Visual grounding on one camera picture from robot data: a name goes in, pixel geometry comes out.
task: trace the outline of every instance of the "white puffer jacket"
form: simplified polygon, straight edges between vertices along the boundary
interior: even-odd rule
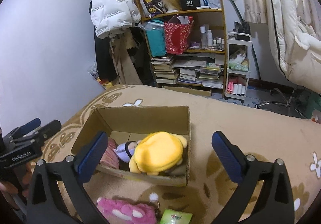
[[[113,37],[141,20],[134,0],[92,0],[91,20],[97,37]]]

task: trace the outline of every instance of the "bed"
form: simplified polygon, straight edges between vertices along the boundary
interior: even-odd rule
[[[321,125],[201,96],[148,86],[111,87],[63,125],[45,145],[43,158],[54,162],[69,155],[82,125],[95,108],[178,105],[189,106],[192,125],[187,187],[156,186],[96,172],[84,185],[93,201],[106,197],[147,202],[149,194],[155,192],[161,212],[170,207],[193,213],[191,223],[211,223],[236,188],[210,145],[213,132],[221,130],[244,153],[254,154],[259,160],[273,162],[282,158],[285,161],[295,200],[296,222],[305,215],[321,188],[321,165],[317,165],[321,159]],[[262,183],[258,183],[242,218],[251,213],[261,186]],[[60,189],[69,211],[77,216],[64,187]],[[110,222],[122,223],[120,220]]]

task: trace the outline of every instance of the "wall baseboard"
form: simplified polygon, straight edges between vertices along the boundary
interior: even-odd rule
[[[283,93],[289,94],[289,95],[293,91],[293,87],[290,87],[290,86],[284,86],[278,83],[272,83],[272,82],[267,82],[267,81],[262,81],[258,79],[252,79],[252,78],[250,78],[248,85],[252,87],[267,89],[267,90],[271,90],[273,88],[279,88]]]

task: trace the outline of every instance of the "blue gripper pad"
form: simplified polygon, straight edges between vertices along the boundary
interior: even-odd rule
[[[237,146],[232,145],[221,131],[217,131],[213,133],[213,136],[212,136],[212,147],[216,152],[219,160],[223,164],[224,169],[226,170],[230,180],[232,182],[236,182],[237,184],[241,184],[243,181],[242,165],[239,162],[240,160],[238,160],[234,156],[231,150],[231,148],[234,148]]]
[[[25,135],[31,132],[32,130],[38,128],[41,125],[41,121],[39,118],[33,119],[32,121],[22,125],[20,128],[20,134]]]
[[[99,131],[89,144],[81,148],[74,163],[79,183],[84,184],[90,181],[107,147],[108,135]]]

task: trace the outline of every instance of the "paper roll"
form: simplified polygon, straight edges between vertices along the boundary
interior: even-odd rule
[[[238,96],[240,96],[242,94],[242,87],[243,87],[242,84],[238,85],[238,93],[237,93]]]
[[[245,95],[245,86],[242,86],[242,95]]]
[[[239,87],[239,85],[237,85],[237,84],[234,84],[234,85],[233,85],[233,92],[232,92],[232,94],[234,94],[234,95],[237,95],[237,94],[238,94],[238,87]]]

